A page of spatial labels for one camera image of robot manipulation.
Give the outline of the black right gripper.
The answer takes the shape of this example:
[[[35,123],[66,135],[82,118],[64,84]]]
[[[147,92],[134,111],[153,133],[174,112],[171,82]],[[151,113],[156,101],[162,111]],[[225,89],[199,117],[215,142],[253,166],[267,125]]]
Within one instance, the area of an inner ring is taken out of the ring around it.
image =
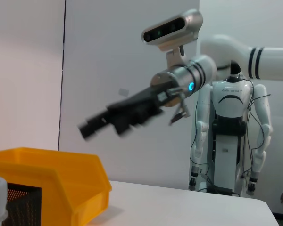
[[[145,124],[162,113],[161,107],[179,97],[179,88],[171,85],[150,86],[135,95],[111,104],[103,112],[78,125],[84,140],[91,138],[107,125],[114,126],[119,137],[132,133],[132,127]]]

